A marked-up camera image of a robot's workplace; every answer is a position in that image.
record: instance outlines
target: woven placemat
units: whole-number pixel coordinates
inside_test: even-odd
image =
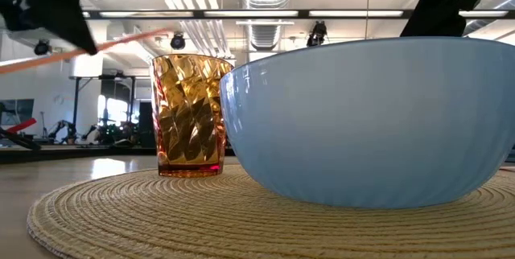
[[[27,223],[64,258],[515,258],[515,173],[454,203],[359,210],[283,198],[240,166],[206,179],[140,171],[53,191]]]

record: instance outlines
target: light blue bowl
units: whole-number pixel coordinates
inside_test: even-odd
[[[515,47],[398,38],[290,51],[221,81],[229,140],[263,187],[359,208],[443,204],[515,142]]]

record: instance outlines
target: amber drinking glass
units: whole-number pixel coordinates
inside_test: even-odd
[[[164,55],[152,60],[152,108],[159,174],[205,177],[221,174],[225,127],[220,79],[232,70],[204,55]]]

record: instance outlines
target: white wall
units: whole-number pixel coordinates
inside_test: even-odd
[[[2,35],[0,60],[14,60],[35,56],[31,47]],[[67,62],[46,64],[36,68],[0,75],[0,100],[34,99],[32,117],[38,123],[25,129],[27,134],[40,136],[43,132],[40,112],[44,112],[48,131],[59,120],[72,121],[75,81],[69,79],[72,65]],[[77,115],[77,131],[85,133],[97,123],[97,100],[100,81],[93,80],[80,91]],[[58,138],[66,135],[61,130]]]

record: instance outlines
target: security camera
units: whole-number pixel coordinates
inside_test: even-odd
[[[182,50],[186,47],[186,41],[184,41],[183,33],[176,33],[171,39],[170,46],[175,50]]]
[[[34,47],[34,54],[38,56],[46,55],[48,52],[52,50],[52,47],[49,44],[50,42],[46,39],[41,39]]]
[[[328,35],[328,29],[325,26],[324,21],[316,21],[315,26],[313,27],[313,31],[309,34],[309,38],[307,39],[306,46],[314,47],[322,45],[324,42],[324,38]]]

